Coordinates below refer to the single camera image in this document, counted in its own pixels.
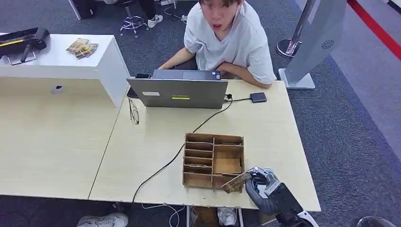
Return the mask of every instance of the red stripe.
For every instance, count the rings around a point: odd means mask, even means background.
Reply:
[[[362,8],[357,0],[347,0],[347,2],[370,30],[401,60],[401,46]]]

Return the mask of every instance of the eyeglasses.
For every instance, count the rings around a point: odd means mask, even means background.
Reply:
[[[134,104],[134,102],[128,98],[128,101],[130,103],[130,115],[131,115],[131,121],[132,123],[134,123],[135,125],[139,124],[139,113],[138,113],[138,109],[136,107],[136,105]]]

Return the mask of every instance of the person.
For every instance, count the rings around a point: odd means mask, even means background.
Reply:
[[[163,16],[156,14],[156,7],[153,0],[139,0],[139,5],[148,18],[148,27],[153,28],[162,22]]]
[[[184,48],[159,69],[219,70],[269,88],[273,73],[266,33],[244,0],[198,0],[187,17]]]

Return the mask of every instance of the foot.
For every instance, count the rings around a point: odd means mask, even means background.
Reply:
[[[158,23],[162,22],[163,16],[162,15],[155,15],[151,20],[148,20],[148,26],[150,28],[153,28],[156,26]]]
[[[126,227],[128,217],[123,213],[113,213],[103,217],[85,216],[77,227]]]

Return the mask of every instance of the man's arm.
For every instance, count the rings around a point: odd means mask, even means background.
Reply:
[[[159,67],[160,70],[170,69],[176,65],[184,63],[194,57],[195,54],[191,53],[186,47],[180,49],[170,60]]]
[[[247,68],[243,68],[241,66],[237,66],[228,62],[223,62],[219,65],[219,67],[216,69],[219,71],[226,71],[229,73],[232,73],[238,77],[240,77],[242,80],[256,85],[258,87],[262,87],[262,88],[270,88],[271,84],[263,84],[258,82],[257,80],[255,80],[255,77],[253,77],[253,75],[249,72],[249,70]]]

